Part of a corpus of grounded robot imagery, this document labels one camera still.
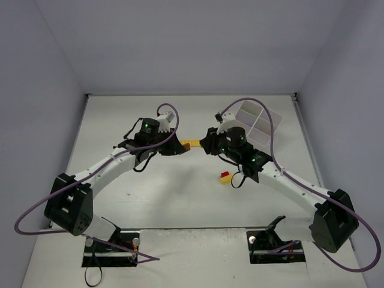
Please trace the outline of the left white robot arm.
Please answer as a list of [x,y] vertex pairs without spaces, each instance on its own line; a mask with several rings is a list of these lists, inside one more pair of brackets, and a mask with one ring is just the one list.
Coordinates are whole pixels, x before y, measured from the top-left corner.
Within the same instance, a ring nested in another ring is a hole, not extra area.
[[93,201],[97,194],[117,177],[130,170],[138,172],[138,165],[147,166],[157,154],[181,155],[190,150],[182,144],[174,128],[166,120],[142,118],[141,128],[131,139],[127,135],[112,153],[92,167],[76,175],[65,173],[56,177],[44,215],[73,236],[85,235],[117,243],[120,228],[94,214]]

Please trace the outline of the brown lego plate with green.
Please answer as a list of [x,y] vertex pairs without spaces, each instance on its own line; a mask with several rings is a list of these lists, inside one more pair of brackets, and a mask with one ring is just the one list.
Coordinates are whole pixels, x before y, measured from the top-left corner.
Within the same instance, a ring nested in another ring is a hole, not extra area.
[[189,143],[183,144],[183,147],[184,147],[185,151],[189,151],[191,149],[191,146]]

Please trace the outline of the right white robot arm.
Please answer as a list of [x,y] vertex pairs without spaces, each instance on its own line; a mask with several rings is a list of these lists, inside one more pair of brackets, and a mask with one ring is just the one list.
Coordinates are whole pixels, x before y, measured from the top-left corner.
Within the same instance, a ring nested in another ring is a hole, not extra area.
[[290,180],[270,155],[247,142],[243,128],[232,127],[221,134],[209,128],[200,145],[208,155],[231,159],[246,178],[281,193],[307,213],[299,218],[279,215],[268,226],[283,242],[314,242],[336,253],[358,228],[357,219],[348,212],[353,205],[345,191],[332,192],[302,179]]

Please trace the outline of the yellow long lego plate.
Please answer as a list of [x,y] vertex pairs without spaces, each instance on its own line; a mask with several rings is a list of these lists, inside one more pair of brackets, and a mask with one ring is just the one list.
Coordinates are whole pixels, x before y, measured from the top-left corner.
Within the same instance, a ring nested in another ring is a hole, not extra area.
[[191,148],[199,148],[201,147],[200,145],[200,140],[198,139],[185,139],[185,140],[180,140],[180,143],[182,145],[189,144]]

